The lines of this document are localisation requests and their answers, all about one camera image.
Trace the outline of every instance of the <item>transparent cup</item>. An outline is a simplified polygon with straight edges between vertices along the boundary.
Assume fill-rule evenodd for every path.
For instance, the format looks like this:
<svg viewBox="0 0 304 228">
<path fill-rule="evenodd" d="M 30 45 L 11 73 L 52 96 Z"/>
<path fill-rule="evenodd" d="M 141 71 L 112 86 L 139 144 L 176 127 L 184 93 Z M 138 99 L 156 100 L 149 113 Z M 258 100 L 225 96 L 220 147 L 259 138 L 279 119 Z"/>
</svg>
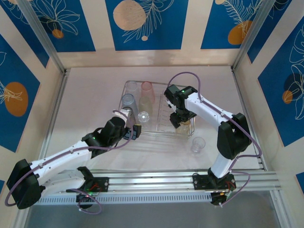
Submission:
<svg viewBox="0 0 304 228">
<path fill-rule="evenodd" d="M 147 112 L 140 112 L 138 114 L 138 121 L 142 128 L 147 129 L 150 126 L 150 116 Z"/>
<path fill-rule="evenodd" d="M 149 114 L 149 116 L 152 116 L 152 111 L 153 111 L 153 107 L 152 107 L 152 102 L 150 100 L 149 97 L 147 96 L 143 96 L 139 99 L 139 112 L 147 112 Z"/>
<path fill-rule="evenodd" d="M 138 102 L 139 98 L 140 98 L 140 91 L 139 91 L 139 87 L 137 85 L 137 82 L 135 82 L 135 81 L 126 82 L 125 93 L 126 94 L 132 94 L 135 98 L 135 101 Z"/>
<path fill-rule="evenodd" d="M 155 102 L 155 93 L 151 82 L 142 83 L 142 97 L 143 96 L 147 96 L 151 100 L 152 104 Z"/>
<path fill-rule="evenodd" d="M 192 141 L 191 151 L 194 154 L 200 154 L 205 146 L 206 146 L 205 140 L 201 137 L 196 137 Z"/>
<path fill-rule="evenodd" d="M 123 103 L 122 108 L 130 107 L 133 110 L 134 115 L 135 116 L 138 115 L 138 109 L 137 109 L 137 106 L 136 106 L 136 101 L 135 101 L 135 98 L 132 94 L 123 95 L 122 103 Z"/>
</svg>

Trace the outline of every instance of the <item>dish rack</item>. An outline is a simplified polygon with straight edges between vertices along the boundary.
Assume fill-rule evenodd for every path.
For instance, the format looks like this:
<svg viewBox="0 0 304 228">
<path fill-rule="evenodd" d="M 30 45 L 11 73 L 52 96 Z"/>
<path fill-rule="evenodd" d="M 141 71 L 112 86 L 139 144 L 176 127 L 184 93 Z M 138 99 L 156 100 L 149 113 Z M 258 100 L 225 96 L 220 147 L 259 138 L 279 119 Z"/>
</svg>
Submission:
<svg viewBox="0 0 304 228">
<path fill-rule="evenodd" d="M 137 83 L 137 87 L 139 89 L 139 93 L 141 94 L 141 84 L 144 81 L 135 81 Z M 177 133 L 175 131 L 175 128 L 170 122 L 170 115 L 173 112 L 171 108 L 169 108 L 166 100 L 167 98 L 164 95 L 164 91 L 167 88 L 167 84 L 165 83 L 156 83 L 151 82 L 154 94 L 155 94 L 155 102 L 152 104 L 152 115 L 150 116 L 150 124 L 148 128 L 142 129 L 143 135 L 150 135 L 150 136 L 162 136 L 162 137 L 183 137 L 183 138 L 190 138 L 194 134 L 194 123 L 195 118 L 192 118 L 190 120 L 190 127 L 188 133 Z M 183 89 L 186 86 L 176 85 L 179 89 Z M 126 93 L 125 85 L 123 87 L 123 93 L 122 96 Z M 138 108 L 139 100 L 136 100 L 136 105 Z M 119 110 L 122 108 L 122 101 L 120 99 L 119 103 Z"/>
</svg>

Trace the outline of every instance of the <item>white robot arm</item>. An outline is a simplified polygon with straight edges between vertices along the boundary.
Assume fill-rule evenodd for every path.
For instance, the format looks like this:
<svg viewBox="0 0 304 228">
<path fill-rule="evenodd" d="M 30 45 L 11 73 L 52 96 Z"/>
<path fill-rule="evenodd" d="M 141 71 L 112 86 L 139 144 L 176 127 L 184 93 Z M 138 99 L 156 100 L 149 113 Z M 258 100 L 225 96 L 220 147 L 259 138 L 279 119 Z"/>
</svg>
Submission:
<svg viewBox="0 0 304 228">
<path fill-rule="evenodd" d="M 245 116 L 243 114 L 233 115 L 222 110 L 202 95 L 199 98 L 198 91 L 191 86 L 179 90 L 177 86 L 171 85 L 166 89 L 165 96 L 169 107 L 174 110 L 174 113 L 170 116 L 170 121 L 175 128 L 179 127 L 180 122 L 188 121 L 198 115 L 218 131 L 219 155 L 209 172 L 216 179 L 223 178 L 229 172 L 235 157 L 251 144 L 249 138 L 224 118 L 223 115 L 225 114 L 229 118 L 235 119 L 249 132 Z M 221 114 L 216 112 L 214 108 L 220 110 Z"/>
<path fill-rule="evenodd" d="M 12 196 L 17 207 L 19 209 L 30 207 L 41 196 L 68 189 L 84 191 L 91 189 L 92 192 L 99 192 L 103 188 L 107 191 L 109 179 L 93 177 L 86 167 L 87 162 L 109 151 L 122 138 L 132 137 L 135 140 L 141 133 L 141 126 L 134 125 L 131 136 L 131 129 L 126 127 L 126 117 L 129 115 L 127 110 L 122 109 L 120 113 L 115 112 L 114 115 L 104 128 L 97 128 L 63 151 L 31 163 L 25 159 L 17 162 L 7 181 L 10 190 L 15 188 Z M 30 171 L 31 174 L 24 177 L 16 187 L 20 178 Z"/>
</svg>

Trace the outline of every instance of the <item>white table surface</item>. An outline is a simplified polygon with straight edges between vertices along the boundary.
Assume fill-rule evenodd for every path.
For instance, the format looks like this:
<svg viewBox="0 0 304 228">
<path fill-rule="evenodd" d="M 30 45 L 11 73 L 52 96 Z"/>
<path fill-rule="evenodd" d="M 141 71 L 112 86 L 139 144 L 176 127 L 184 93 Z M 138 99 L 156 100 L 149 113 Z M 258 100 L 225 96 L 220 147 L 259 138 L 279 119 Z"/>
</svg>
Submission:
<svg viewBox="0 0 304 228">
<path fill-rule="evenodd" d="M 81 140 L 87 133 L 103 127 L 117 109 L 124 84 L 128 80 L 167 83 L 175 74 L 191 71 L 201 79 L 201 93 L 217 106 L 232 113 L 242 112 L 229 66 L 171 67 L 90 67 L 72 68 L 58 111 L 47 151 L 50 156 Z M 181 75 L 173 83 L 198 87 L 192 75 Z M 206 147 L 199 156 L 190 151 L 192 140 L 202 137 Z M 125 147 L 92 159 L 88 168 L 110 170 L 208 169 L 218 155 L 217 131 L 196 117 L 195 133 L 187 139 L 141 135 Z M 255 154 L 250 145 L 243 154 Z M 235 169 L 259 169 L 256 158 L 240 159 Z"/>
</svg>

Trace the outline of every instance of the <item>purple cable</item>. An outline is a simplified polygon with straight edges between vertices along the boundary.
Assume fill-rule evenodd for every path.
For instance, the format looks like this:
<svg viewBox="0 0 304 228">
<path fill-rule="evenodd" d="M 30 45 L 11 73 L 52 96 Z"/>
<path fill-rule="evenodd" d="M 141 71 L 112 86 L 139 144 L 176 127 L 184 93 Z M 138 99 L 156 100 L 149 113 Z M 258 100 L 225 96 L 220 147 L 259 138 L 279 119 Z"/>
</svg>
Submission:
<svg viewBox="0 0 304 228">
<path fill-rule="evenodd" d="M 247 173 L 247 172 L 241 172 L 241 171 L 232 171 L 232 173 L 239 173 L 239 174 L 244 174 L 244 175 L 248 175 L 248 180 L 246 181 L 246 183 L 230 198 L 228 199 L 227 201 L 223 202 L 221 204 L 221 207 L 224 206 L 226 203 L 228 203 L 230 200 L 232 200 L 233 198 L 235 198 L 249 183 L 250 181 L 250 174 Z"/>
<path fill-rule="evenodd" d="M 102 207 L 101 203 L 98 202 L 98 200 L 96 200 L 93 196 L 90 196 L 87 192 L 81 191 L 81 190 L 78 190 L 78 189 L 70 189 L 70 190 L 85 195 L 86 197 L 88 197 L 88 198 L 90 198 L 91 200 L 93 200 L 93 201 L 99 206 L 99 211 L 97 211 L 97 212 L 86 211 L 86 210 L 83 210 L 83 209 L 80 207 L 80 202 L 81 202 L 81 200 L 80 200 L 80 201 L 78 202 L 78 204 L 77 204 L 77 207 L 78 207 L 79 210 L 82 211 L 83 213 L 85 213 L 85 214 L 90 214 L 90 215 L 98 215 L 98 214 L 100 214 L 100 213 L 103 211 L 103 207 Z"/>
<path fill-rule="evenodd" d="M 121 115 L 123 115 L 127 121 L 129 122 L 129 124 L 132 126 L 133 123 L 132 121 L 122 112 L 118 111 L 118 110 L 114 110 L 113 113 L 120 113 Z M 59 158 L 62 158 L 63 156 L 67 155 L 67 154 L 70 154 L 71 152 L 77 152 L 77 151 L 82 151 L 82 150 L 88 150 L 88 149 L 101 149 L 101 150 L 117 150 L 119 148 L 122 148 L 124 147 L 126 144 L 129 143 L 129 141 L 133 138 L 133 128 L 131 127 L 131 136 L 129 137 L 129 139 L 123 144 L 123 145 L 120 145 L 120 146 L 117 146 L 117 147 L 99 147 L 99 146 L 85 146 L 85 147 L 79 147 L 79 148 L 75 148 L 73 149 L 72 151 L 66 151 L 62 154 L 59 154 L 57 156 L 55 156 L 54 158 L 50 159 L 50 160 L 47 160 L 45 162 L 42 163 L 42 166 L 45 166 Z M 7 194 L 6 198 L 5 198 L 5 201 L 4 201 L 4 204 L 5 206 L 7 207 L 11 207 L 11 206 L 15 206 L 17 203 L 9 203 L 9 199 L 10 199 L 10 196 L 12 195 L 12 193 L 14 192 L 14 190 L 17 188 L 17 186 L 25 179 L 27 178 L 30 174 L 32 174 L 33 172 L 35 172 L 36 170 L 38 170 L 40 168 L 40 166 L 36 166 L 35 168 L 33 168 L 32 170 L 28 171 L 26 174 L 24 174 L 15 184 L 14 186 L 10 189 L 9 193 Z"/>
</svg>

